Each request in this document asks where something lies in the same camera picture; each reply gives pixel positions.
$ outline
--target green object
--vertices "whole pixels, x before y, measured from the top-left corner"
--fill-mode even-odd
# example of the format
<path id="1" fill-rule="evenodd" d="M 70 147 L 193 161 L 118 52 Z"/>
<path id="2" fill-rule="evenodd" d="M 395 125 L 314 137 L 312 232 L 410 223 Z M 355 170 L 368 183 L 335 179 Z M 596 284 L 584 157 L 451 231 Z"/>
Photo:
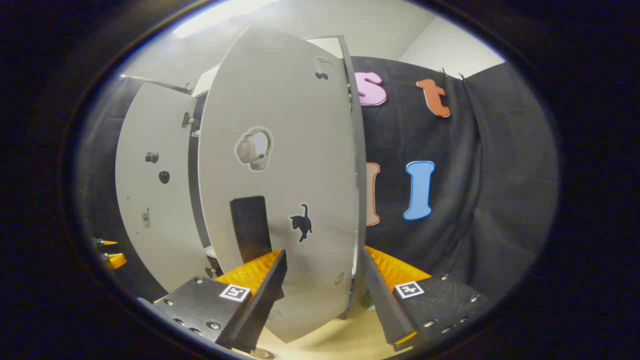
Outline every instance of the green object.
<path id="1" fill-rule="evenodd" d="M 364 295 L 362 295 L 362 300 L 360 300 L 360 304 L 365 309 L 369 309 L 370 307 L 373 306 L 373 299 L 371 298 L 371 293 L 369 292 L 369 289 L 367 289 Z"/>

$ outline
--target white cabinet door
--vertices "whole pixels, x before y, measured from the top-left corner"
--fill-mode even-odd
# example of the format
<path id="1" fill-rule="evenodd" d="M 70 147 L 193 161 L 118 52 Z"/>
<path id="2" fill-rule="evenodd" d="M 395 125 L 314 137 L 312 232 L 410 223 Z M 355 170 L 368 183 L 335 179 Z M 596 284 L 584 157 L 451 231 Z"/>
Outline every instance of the white cabinet door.
<path id="1" fill-rule="evenodd" d="M 116 151 L 116 192 L 120 214 L 133 247 L 149 272 L 173 291 L 209 262 L 198 235 L 188 181 L 192 96 L 145 83 L 122 124 Z M 157 162 L 146 162 L 148 152 Z M 166 184 L 160 172 L 168 173 Z"/>
<path id="2" fill-rule="evenodd" d="M 261 171 L 236 154 L 238 141 L 255 127 L 273 137 Z M 255 138 L 258 151 L 265 139 Z M 287 251 L 285 297 L 274 303 L 268 329 L 289 342 L 345 311 L 359 197 L 343 60 L 292 35 L 250 26 L 209 90 L 199 146 L 202 209 L 224 271 L 243 264 L 229 209 L 233 198 L 264 196 L 271 244 Z M 302 242 L 291 219 L 304 215 L 301 204 L 312 224 Z"/>

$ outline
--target black cat sticker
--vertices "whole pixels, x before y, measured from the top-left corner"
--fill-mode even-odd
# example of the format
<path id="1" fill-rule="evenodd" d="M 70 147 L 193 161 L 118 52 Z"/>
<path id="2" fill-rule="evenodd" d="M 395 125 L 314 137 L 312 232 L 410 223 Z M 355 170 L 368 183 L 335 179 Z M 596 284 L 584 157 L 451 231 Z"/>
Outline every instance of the black cat sticker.
<path id="1" fill-rule="evenodd" d="M 300 229 L 300 231 L 302 232 L 298 243 L 301 243 L 304 239 L 307 238 L 307 233 L 313 233 L 313 231 L 311 230 L 311 219 L 309 219 L 309 208 L 306 204 L 300 204 L 300 206 L 305 208 L 305 214 L 293 215 L 289 217 L 291 219 L 291 227 L 294 230 Z"/>

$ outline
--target letter cutout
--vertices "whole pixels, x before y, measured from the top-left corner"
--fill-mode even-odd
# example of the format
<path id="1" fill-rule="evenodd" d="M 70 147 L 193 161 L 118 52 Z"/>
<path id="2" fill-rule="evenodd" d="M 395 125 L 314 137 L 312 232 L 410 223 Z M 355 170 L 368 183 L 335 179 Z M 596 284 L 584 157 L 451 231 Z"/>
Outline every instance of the letter cutout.
<path id="1" fill-rule="evenodd" d="M 413 161 L 406 165 L 406 171 L 411 175 L 411 201 L 409 209 L 403 215 L 405 220 L 418 220 L 431 213 L 429 187 L 431 174 L 435 169 L 430 161 Z"/>
<path id="2" fill-rule="evenodd" d="M 427 100 L 427 107 L 432 113 L 439 117 L 449 117 L 451 110 L 448 107 L 442 105 L 440 96 L 444 96 L 444 89 L 438 88 L 436 82 L 432 79 L 424 79 L 416 82 L 419 88 L 424 90 L 424 98 Z"/>
<path id="3" fill-rule="evenodd" d="M 376 175 L 380 173 L 380 165 L 367 163 L 367 226 L 380 222 L 376 214 Z"/>
<path id="4" fill-rule="evenodd" d="M 360 105 L 381 105 L 387 100 L 387 92 L 377 85 L 382 83 L 382 78 L 375 72 L 356 72 L 354 75 L 360 94 Z"/>

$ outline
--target black fabric backdrop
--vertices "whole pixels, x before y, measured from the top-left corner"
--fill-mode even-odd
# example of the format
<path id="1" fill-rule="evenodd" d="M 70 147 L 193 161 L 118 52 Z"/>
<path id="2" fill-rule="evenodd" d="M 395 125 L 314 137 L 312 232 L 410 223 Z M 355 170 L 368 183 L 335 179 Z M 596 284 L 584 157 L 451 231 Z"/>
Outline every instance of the black fabric backdrop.
<path id="1" fill-rule="evenodd" d="M 467 78 L 399 61 L 352 57 L 356 72 L 382 78 L 387 100 L 362 106 L 367 161 L 380 166 L 366 244 L 431 274 L 449 273 L 491 297 L 507 292 L 544 244 L 557 199 L 549 121 L 503 63 Z M 433 79 L 449 117 L 433 114 L 415 83 Z M 432 161 L 429 205 L 405 220 L 411 176 Z"/>

